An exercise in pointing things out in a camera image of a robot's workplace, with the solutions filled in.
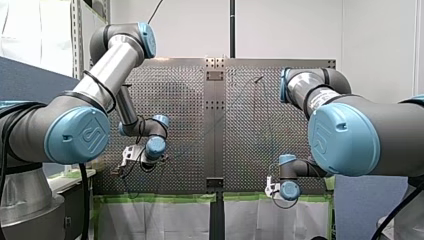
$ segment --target black power cord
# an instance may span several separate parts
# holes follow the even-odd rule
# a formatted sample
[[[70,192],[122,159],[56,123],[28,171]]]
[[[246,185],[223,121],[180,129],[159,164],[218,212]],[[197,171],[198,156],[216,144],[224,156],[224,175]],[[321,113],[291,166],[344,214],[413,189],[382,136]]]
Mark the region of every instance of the black power cord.
[[[408,195],[399,205],[395,207],[395,209],[392,210],[392,212],[386,217],[386,219],[383,221],[383,223],[377,228],[374,235],[372,236],[371,240],[377,240],[380,235],[383,233],[383,230],[387,227],[387,225],[392,221],[392,219],[400,212],[406,205],[408,205],[414,198],[416,198],[421,191],[423,190],[422,187],[424,185],[424,182],[421,183],[412,193]]]
[[[30,113],[34,109],[45,107],[45,106],[46,105],[42,104],[42,103],[25,102],[25,103],[21,103],[21,104],[16,104],[16,105],[9,107],[9,108],[0,112],[0,119],[2,119],[3,117],[13,113],[13,115],[9,116],[9,119],[11,119],[12,121],[5,123],[5,125],[3,126],[3,129],[2,129],[2,146],[1,146],[2,154],[1,154],[1,158],[0,158],[0,165],[1,165],[1,170],[0,170],[0,203],[1,203],[1,199],[3,197],[4,185],[6,183],[7,155],[8,155],[8,152],[10,151],[9,138],[10,138],[10,135],[12,133],[12,130],[16,126],[16,124],[18,124],[18,122],[23,117],[25,117],[26,114]],[[1,224],[0,224],[0,239],[6,239],[4,232],[3,232],[3,229],[1,228]]]
[[[160,0],[158,5],[155,8],[155,11],[153,12],[152,16],[150,16],[149,21],[147,22],[147,24],[150,24],[150,22],[153,20],[153,17],[156,15],[156,12],[158,11],[160,5],[162,4],[163,0]]]
[[[81,171],[83,198],[84,198],[84,221],[82,225],[81,240],[88,239],[88,229],[90,227],[90,192],[88,190],[87,170],[84,163],[78,164]]]

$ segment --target wire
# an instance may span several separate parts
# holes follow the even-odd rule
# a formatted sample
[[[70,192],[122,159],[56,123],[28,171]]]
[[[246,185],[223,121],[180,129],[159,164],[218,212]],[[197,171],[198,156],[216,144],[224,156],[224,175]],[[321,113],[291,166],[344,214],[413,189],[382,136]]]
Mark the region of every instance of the wire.
[[[87,170],[84,163],[78,164],[81,171],[83,199],[84,199],[84,220],[82,225],[81,240],[88,239],[88,229],[90,226],[90,192],[88,190]]]
[[[138,136],[135,139],[135,144],[139,144],[141,141],[141,137],[143,136],[144,130],[146,129],[146,120],[144,119],[143,115],[137,115],[141,118],[143,122],[143,130],[141,130],[141,123],[138,124]]]
[[[281,205],[279,205],[279,204],[277,203],[277,201],[275,201],[275,197],[274,197],[274,196],[275,196],[275,194],[276,194],[277,192],[280,192],[280,191],[272,192],[272,193],[271,193],[271,198],[272,198],[272,201],[274,202],[275,206],[277,206],[277,207],[279,207],[279,208],[281,208],[281,209],[285,209],[285,210],[290,209],[290,208],[294,207],[294,206],[297,204],[297,201],[299,200],[299,198],[297,198],[297,199],[293,202],[293,204],[292,204],[292,205],[290,205],[290,206],[288,206],[288,207],[281,206]]]
[[[306,163],[307,165],[309,165],[309,166],[312,168],[312,170],[315,172],[315,174],[317,175],[316,179],[317,179],[318,181],[320,181],[320,180],[321,180],[321,178],[320,178],[320,174],[319,174],[318,170],[315,168],[314,164],[312,164],[311,162],[309,162],[309,161],[307,161],[307,160],[304,160],[304,159],[297,159],[297,160],[299,160],[299,161],[301,161],[301,162],[304,162],[304,163]]]
[[[122,182],[124,183],[125,191],[127,191],[129,199],[131,199],[131,200],[136,199],[140,195],[140,193],[136,192],[136,195],[134,197],[132,197],[130,188],[128,187],[128,184],[127,184],[127,181],[125,180],[125,178],[122,178]]]
[[[91,74],[89,71],[84,70],[83,73],[85,75],[89,76],[95,83],[97,83],[97,85],[101,86],[109,94],[110,98],[112,98],[112,107],[109,110],[106,111],[107,114],[109,114],[113,110],[115,110],[115,108],[116,108],[116,98],[115,98],[115,95],[113,94],[113,92],[108,87],[106,87],[106,85],[104,85],[102,82],[100,82],[100,80],[97,77],[95,77],[93,74]]]
[[[134,163],[133,163],[133,165],[131,165],[131,167],[130,167],[130,170],[128,170],[128,172],[126,173],[126,174],[124,174],[123,176],[121,176],[121,178],[126,178],[126,177],[128,177],[130,174],[131,174],[131,172],[132,172],[132,170],[134,169],[134,166],[137,164],[137,161],[134,161]]]
[[[424,185],[424,182],[422,182],[420,185],[418,185],[417,189],[415,189],[411,194],[408,195],[399,205],[397,205],[392,212],[384,219],[383,223],[377,228],[374,235],[372,236],[371,240],[377,240],[381,233],[383,233],[383,230],[387,227],[387,225],[392,221],[392,219],[400,212],[406,205],[408,205],[414,198],[416,198],[422,191],[422,186]]]
[[[160,5],[162,4],[163,0],[160,0],[158,5],[156,6],[155,11],[153,12],[152,16],[150,16],[149,21],[147,22],[147,24],[150,24],[150,22],[153,20],[153,17],[156,15],[156,12],[158,11]]]
[[[146,150],[146,147],[144,147],[143,148],[143,150],[141,150],[141,153],[140,153],[140,155],[139,155],[139,157],[141,157],[141,155],[143,154],[143,152]],[[141,171],[143,171],[143,172],[145,172],[145,173],[151,173],[151,172],[153,172],[153,170],[155,170],[155,168],[156,168],[156,164],[155,165],[153,165],[153,167],[151,168],[151,169],[145,169],[144,167],[143,167],[143,163],[141,162],[141,159],[140,159],[140,161],[138,161],[138,165],[139,165],[139,167],[140,167],[140,170]]]

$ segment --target white wall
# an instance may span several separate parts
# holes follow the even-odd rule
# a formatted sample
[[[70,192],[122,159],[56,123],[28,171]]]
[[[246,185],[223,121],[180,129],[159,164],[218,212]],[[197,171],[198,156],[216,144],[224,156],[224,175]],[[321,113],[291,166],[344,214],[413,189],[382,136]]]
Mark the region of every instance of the white wall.
[[[111,0],[111,23],[147,22],[157,0]],[[229,53],[227,0],[164,1],[152,20],[159,57]]]
[[[373,101],[414,94],[415,0],[344,0],[342,71]]]
[[[341,60],[341,0],[237,1],[237,57]]]
[[[147,21],[157,2],[111,0],[111,22]],[[341,59],[341,0],[236,3],[237,57]],[[228,56],[229,7],[228,0],[164,1],[152,21],[158,56]]]
[[[396,103],[417,91],[419,1],[343,0],[341,70],[355,94]],[[378,219],[400,202],[406,187],[406,180],[396,177],[337,176],[336,182],[337,238],[344,240],[370,239]]]

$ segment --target perforated metal panel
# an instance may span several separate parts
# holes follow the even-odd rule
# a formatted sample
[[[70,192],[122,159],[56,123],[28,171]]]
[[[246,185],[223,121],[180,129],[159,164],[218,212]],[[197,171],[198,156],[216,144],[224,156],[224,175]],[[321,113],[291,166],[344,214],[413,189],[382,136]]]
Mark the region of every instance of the perforated metal panel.
[[[334,67],[334,62],[221,59],[221,63],[225,67],[220,64],[219,71],[224,71],[225,79],[218,81],[207,79],[211,66],[205,59],[151,60],[131,73],[126,82],[133,84],[130,94],[137,112],[146,118],[170,117],[167,154],[171,158],[149,174],[135,166],[125,187],[110,172],[135,138],[118,134],[114,113],[110,144],[100,157],[104,168],[95,177],[96,194],[204,193],[211,173],[224,178],[225,191],[263,191],[268,167],[280,154],[309,156],[305,117],[278,98],[281,69]],[[259,76],[263,79],[255,84]],[[301,179],[300,184],[305,193],[325,190],[316,179]]]
[[[203,61],[146,61],[132,71],[126,83],[137,113],[145,118],[165,114],[170,118],[167,153],[170,160],[152,173],[138,166],[127,178],[133,192],[196,193],[205,192],[203,138]],[[135,138],[122,137],[117,131],[119,118],[112,114],[112,135],[105,154],[105,168],[95,178],[97,194],[124,192],[123,181],[110,171],[122,161],[125,146]]]
[[[227,61],[224,190],[263,191],[269,166],[285,153],[310,155],[303,112],[279,100],[283,67],[334,67],[328,60]],[[258,83],[254,80],[263,77]],[[271,171],[278,177],[277,168]],[[324,193],[323,180],[301,178],[304,193]]]

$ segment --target metal frame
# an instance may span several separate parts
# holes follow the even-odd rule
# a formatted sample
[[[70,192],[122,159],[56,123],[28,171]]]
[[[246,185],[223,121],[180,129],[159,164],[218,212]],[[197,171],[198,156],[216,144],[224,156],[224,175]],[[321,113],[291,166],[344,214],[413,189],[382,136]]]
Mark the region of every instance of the metal frame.
[[[81,0],[71,2],[73,77],[80,79],[84,70]]]
[[[282,107],[278,102],[279,75],[284,66],[335,67],[335,63],[334,60],[155,59],[147,60],[141,67],[135,69],[127,79],[127,83],[133,84],[129,90],[137,113],[146,117],[154,114],[170,114],[168,154],[171,156],[171,161],[168,162],[170,166],[165,167],[164,175],[160,174],[160,170],[150,174],[144,174],[138,169],[134,170],[132,175],[142,177],[143,184],[130,178],[128,179],[130,190],[169,194],[263,191],[266,176],[264,169],[268,169],[268,159],[274,161],[278,155],[276,153],[274,156],[259,155],[267,160],[262,160],[260,166],[248,166],[252,165],[248,158],[249,154],[255,151],[266,152],[269,145],[265,144],[262,148],[249,147],[245,144],[249,140],[249,135],[246,133],[243,133],[244,139],[229,138],[229,136],[240,136],[237,134],[239,131],[244,131],[242,128],[230,129],[230,127],[238,124],[237,121],[243,116],[251,114],[249,113],[251,110],[248,109],[246,109],[247,112],[243,112],[243,107],[250,107],[249,102],[243,103],[247,104],[245,106],[235,106],[236,110],[228,109],[234,107],[230,106],[233,104],[231,98],[234,98],[235,93],[232,91],[237,89],[231,84],[236,83],[234,81],[244,81],[244,76],[249,77],[246,74],[258,75],[259,72],[265,74],[265,81],[273,81],[271,86],[273,91],[270,94],[275,99],[275,102],[271,104],[274,107],[273,116],[284,115],[283,120],[287,121],[284,122],[287,124],[283,127],[293,128],[291,135],[288,136],[295,136],[294,139],[289,139],[290,147],[284,149],[300,148],[300,157],[307,157],[309,148],[306,139],[306,120],[300,111],[287,105]],[[160,92],[159,95],[152,93],[155,91]],[[243,93],[247,100],[250,99],[252,91],[256,90],[247,89],[246,93]],[[266,105],[263,97],[261,99],[257,96],[257,98],[258,104]],[[259,120],[255,120],[256,124],[264,119],[261,115],[263,112],[262,109],[256,113],[260,115]],[[112,125],[117,126],[119,122],[117,115],[113,114],[111,120]],[[275,127],[279,128],[281,125],[278,124],[281,123],[275,121],[280,120],[278,118],[274,120]],[[134,139],[120,137],[115,130],[113,128],[108,150],[101,157],[106,168],[96,177],[96,194],[116,194],[126,190],[120,179],[110,176],[110,171],[120,163],[123,149],[133,144]],[[280,135],[277,139],[277,141],[283,141],[279,142],[280,145],[288,144],[284,136]],[[196,142],[196,145],[188,149],[193,142]],[[228,147],[233,149],[244,147],[253,152],[240,156],[243,159],[231,159],[231,157],[239,158],[239,156],[237,152],[230,158],[225,155],[228,153]],[[246,177],[246,171],[243,172],[241,169],[244,166],[249,167],[247,169],[250,180],[242,179]],[[159,183],[161,187],[157,189],[155,186]],[[317,182],[316,179],[305,178],[300,181],[300,184],[309,186],[305,187],[306,194],[324,193],[323,182]]]

